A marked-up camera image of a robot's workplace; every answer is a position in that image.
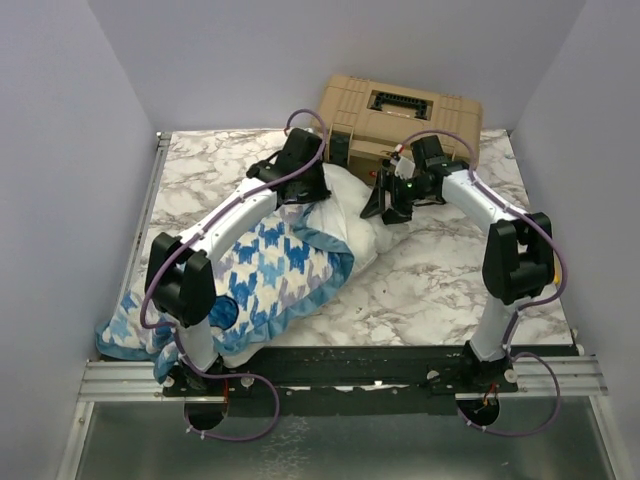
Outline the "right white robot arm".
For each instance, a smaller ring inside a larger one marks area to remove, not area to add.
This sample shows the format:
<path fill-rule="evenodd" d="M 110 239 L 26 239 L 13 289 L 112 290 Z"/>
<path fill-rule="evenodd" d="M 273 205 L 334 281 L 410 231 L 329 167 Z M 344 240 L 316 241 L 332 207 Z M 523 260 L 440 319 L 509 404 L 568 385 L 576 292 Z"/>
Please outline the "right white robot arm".
<path fill-rule="evenodd" d="M 469 341 L 474 358 L 459 367 L 461 383 L 481 391 L 495 379 L 492 363 L 508 356 L 519 312 L 538 304 L 554 280 L 552 226 L 546 214 L 513 206 L 483 182 L 474 155 L 448 157 L 440 134 L 437 129 L 413 134 L 388 152 L 360 216 L 380 216 L 393 225 L 411 220 L 420 201 L 451 204 L 485 235 L 482 279 L 488 300 Z"/>

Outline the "tan plastic toolbox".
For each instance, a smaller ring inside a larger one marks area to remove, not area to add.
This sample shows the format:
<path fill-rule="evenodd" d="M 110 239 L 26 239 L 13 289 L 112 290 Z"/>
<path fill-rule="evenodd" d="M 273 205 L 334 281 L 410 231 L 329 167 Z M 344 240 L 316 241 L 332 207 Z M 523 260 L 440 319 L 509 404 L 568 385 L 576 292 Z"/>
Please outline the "tan plastic toolbox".
<path fill-rule="evenodd" d="M 324 161 L 367 184 L 407 137 L 440 129 L 478 150 L 483 123 L 482 105 L 475 100 L 337 74 L 326 84 L 316 112 L 328 132 Z"/>

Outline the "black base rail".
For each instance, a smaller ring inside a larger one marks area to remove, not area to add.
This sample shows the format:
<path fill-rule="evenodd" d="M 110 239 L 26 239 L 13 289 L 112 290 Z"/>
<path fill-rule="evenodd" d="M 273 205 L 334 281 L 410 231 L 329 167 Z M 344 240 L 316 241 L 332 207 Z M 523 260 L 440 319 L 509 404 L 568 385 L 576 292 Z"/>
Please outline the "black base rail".
<path fill-rule="evenodd" d="M 462 346 L 267 347 L 246 364 L 213 368 L 203 379 L 186 368 L 165 384 L 149 362 L 97 362 L 81 393 L 104 402 L 185 402 L 190 413 L 266 418 L 283 415 L 449 415 L 460 399 L 495 400 L 517 390 L 511 363 L 486 366 Z"/>

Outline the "white pillow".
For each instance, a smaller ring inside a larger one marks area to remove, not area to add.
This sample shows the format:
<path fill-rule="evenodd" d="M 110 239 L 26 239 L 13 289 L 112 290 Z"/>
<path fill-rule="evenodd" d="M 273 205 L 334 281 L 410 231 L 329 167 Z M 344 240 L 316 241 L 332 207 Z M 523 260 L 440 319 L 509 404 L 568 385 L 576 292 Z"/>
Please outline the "white pillow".
<path fill-rule="evenodd" d="M 365 297 L 364 282 L 372 279 L 371 266 L 410 234 L 407 225 L 388 227 L 374 216 L 361 219 L 370 190 L 346 169 L 324 167 L 331 196 L 311 205 L 321 208 L 324 229 L 346 234 L 347 244 L 355 255 L 354 271 L 336 296 L 313 314 L 298 319 L 267 345 L 279 346 L 365 346 L 374 344 L 369 328 L 380 332 L 381 343 L 393 343 L 391 328 L 374 321 Z"/>

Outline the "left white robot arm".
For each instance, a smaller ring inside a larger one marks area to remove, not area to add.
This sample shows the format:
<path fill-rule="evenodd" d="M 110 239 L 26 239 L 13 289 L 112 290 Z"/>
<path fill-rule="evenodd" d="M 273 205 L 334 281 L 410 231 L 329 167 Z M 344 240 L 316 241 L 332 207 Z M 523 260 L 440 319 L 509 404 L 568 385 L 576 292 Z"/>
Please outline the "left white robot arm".
<path fill-rule="evenodd" d="M 173 331 L 178 361 L 188 368 L 186 382 L 195 392 L 210 394 L 220 380 L 235 376 L 214 364 L 208 320 L 217 299 L 214 264 L 278 207 L 327 198 L 321 166 L 327 142 L 326 129 L 289 130 L 282 149 L 251 165 L 233 194 L 187 234 L 161 233 L 152 242 L 140 323 L 147 330 Z"/>

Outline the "white pillowcase blue trim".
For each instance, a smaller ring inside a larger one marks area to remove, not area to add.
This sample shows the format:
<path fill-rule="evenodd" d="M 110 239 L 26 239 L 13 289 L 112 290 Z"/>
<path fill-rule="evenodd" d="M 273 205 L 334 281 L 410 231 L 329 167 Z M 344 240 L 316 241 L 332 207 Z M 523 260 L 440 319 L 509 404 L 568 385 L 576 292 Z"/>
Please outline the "white pillowcase blue trim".
<path fill-rule="evenodd" d="M 354 271 L 346 234 L 324 229 L 318 205 L 284 206 L 245 233 L 213 268 L 217 293 L 208 315 L 214 350 L 228 368 L 246 363 L 290 324 L 313 314 Z M 128 290 L 96 330 L 97 350 L 125 361 L 151 361 L 165 381 L 178 359 L 166 314 L 150 306 L 142 327 L 144 282 Z"/>

